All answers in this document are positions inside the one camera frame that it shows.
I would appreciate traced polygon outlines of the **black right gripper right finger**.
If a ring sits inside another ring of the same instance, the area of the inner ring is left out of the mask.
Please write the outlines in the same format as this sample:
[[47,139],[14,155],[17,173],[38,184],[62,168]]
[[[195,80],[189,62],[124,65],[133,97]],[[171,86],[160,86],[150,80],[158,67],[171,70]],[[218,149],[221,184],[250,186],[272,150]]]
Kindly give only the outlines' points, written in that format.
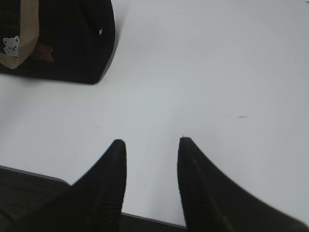
[[307,232],[221,172],[189,137],[179,142],[178,186],[189,232]]

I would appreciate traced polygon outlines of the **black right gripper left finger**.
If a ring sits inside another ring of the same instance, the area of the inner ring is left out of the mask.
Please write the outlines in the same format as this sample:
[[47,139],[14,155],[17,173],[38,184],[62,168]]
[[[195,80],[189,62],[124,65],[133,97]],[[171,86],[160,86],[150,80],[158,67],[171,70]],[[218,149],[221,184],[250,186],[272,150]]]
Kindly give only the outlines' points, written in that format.
[[14,223],[16,232],[117,232],[126,190],[126,145],[112,142],[67,191]]

